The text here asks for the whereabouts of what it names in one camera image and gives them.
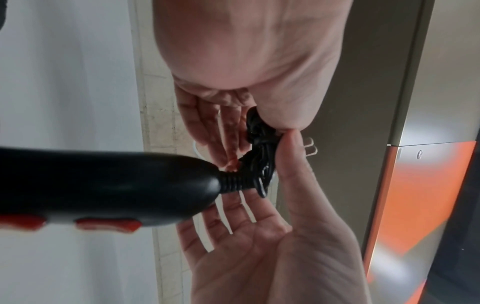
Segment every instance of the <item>red button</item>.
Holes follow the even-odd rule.
[[[0,215],[1,229],[36,231],[45,226],[47,220],[41,216],[28,214]]]
[[[82,218],[75,223],[81,230],[110,230],[123,233],[133,233],[142,226],[141,222],[134,219]]]

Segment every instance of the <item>human hand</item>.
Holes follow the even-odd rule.
[[[360,250],[306,160],[299,131],[283,135],[276,164],[292,226],[254,189],[224,194],[230,234],[215,205],[202,213],[214,250],[193,221],[177,226],[192,270],[192,303],[369,303]]]
[[[278,130],[312,122],[340,57],[351,3],[153,0],[155,38],[174,75],[178,109],[216,165],[248,150],[245,114],[255,104]]]

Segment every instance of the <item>wall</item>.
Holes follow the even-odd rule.
[[[0,32],[0,145],[143,149],[127,2],[15,0]],[[157,303],[151,229],[0,231],[10,303]]]

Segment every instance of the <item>black device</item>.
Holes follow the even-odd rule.
[[[0,225],[122,230],[187,219],[221,193],[255,188],[265,197],[280,137],[256,108],[247,114],[247,133],[252,149],[237,172],[179,155],[0,148]]]

